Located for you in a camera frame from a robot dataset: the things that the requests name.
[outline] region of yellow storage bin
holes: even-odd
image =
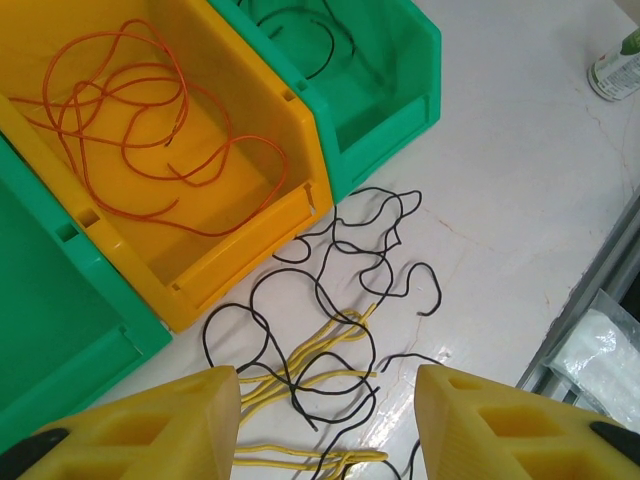
[[[311,112],[206,0],[0,3],[0,130],[174,331],[190,326],[251,269],[330,209],[330,188]],[[46,123],[42,105],[16,100],[42,101],[49,63],[68,42],[96,32],[116,31],[131,19],[151,24],[171,48],[186,81],[206,88],[220,100],[229,113],[235,137],[256,135],[273,142],[286,156],[288,169],[282,180],[285,164],[277,148],[246,139],[229,147],[218,181],[206,188],[192,188],[185,181],[156,181],[136,175],[122,161],[119,147],[84,142],[92,188],[109,205],[128,212],[157,211],[173,202],[173,209],[154,218],[204,232],[222,232],[250,217],[228,235],[202,236],[166,224],[132,220],[99,206],[82,176],[89,167],[83,166],[74,174],[58,134],[28,123],[27,118]],[[131,32],[145,33],[140,25],[132,26]],[[70,48],[47,85],[49,102],[70,98],[77,82],[97,71],[113,38],[103,36]],[[148,43],[123,38],[122,47],[103,75],[125,69],[132,62],[167,63],[167,55]],[[166,98],[175,88],[172,82],[148,82],[132,87],[127,98],[153,102]],[[214,102],[196,90],[189,90],[189,101],[188,118],[175,137],[154,148],[131,150],[130,161],[137,168],[156,176],[169,175],[169,164],[175,171],[191,172],[225,142],[225,120]],[[101,115],[89,122],[83,133],[122,139],[126,124],[121,117],[130,114],[127,108],[128,104],[106,98]],[[172,126],[175,130],[177,125],[175,112],[172,116],[163,109],[149,110],[143,117],[130,143],[171,135]],[[61,128],[77,132],[74,128],[78,124],[73,127],[67,118]],[[69,148],[80,158],[81,142],[70,138]],[[208,178],[205,173],[189,178],[194,183],[204,182]],[[266,207],[251,217],[278,185]]]

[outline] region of plastic bin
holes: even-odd
[[[171,335],[1,138],[0,205],[1,453],[88,406]]]
[[[331,208],[313,115],[206,0],[0,0],[0,4],[0,63],[4,72],[0,76],[0,130],[89,238],[174,331],[190,326],[251,269]],[[204,238],[105,213],[68,167],[56,134],[31,127],[21,115],[42,119],[41,109],[28,109],[8,100],[42,98],[45,70],[62,45],[81,35],[117,30],[133,18],[153,24],[176,54],[187,80],[221,99],[236,135],[266,137],[288,157],[289,173],[278,196],[226,237]],[[104,58],[110,40],[96,42],[95,48],[73,50],[75,57],[60,68],[52,88],[61,93],[61,98],[68,96],[73,82]],[[121,65],[147,59],[161,61],[151,47],[146,48],[137,45],[122,54],[127,58],[118,61]],[[163,93],[160,88],[162,84],[150,84],[138,93],[157,98]],[[218,110],[202,99],[192,100],[195,113],[187,125],[192,138],[183,138],[166,149],[180,171],[194,165],[190,162],[197,160],[195,165],[200,164],[222,139]],[[165,132],[173,119],[153,117],[147,124],[150,129],[162,128]],[[93,126],[105,131],[115,128],[109,122]],[[274,165],[266,156],[276,154],[258,147],[245,143],[232,148],[224,178],[209,190],[188,188],[182,182],[156,183],[150,189],[145,179],[126,177],[131,172],[122,165],[117,147],[101,149],[98,145],[93,151],[94,158],[100,157],[92,167],[94,186],[117,200],[119,206],[141,211],[180,198],[180,205],[172,212],[173,220],[202,229],[223,229],[237,223],[262,201],[265,191],[277,180],[276,173],[265,167]]]
[[[441,35],[411,0],[209,3],[313,112],[336,203],[440,118]]]

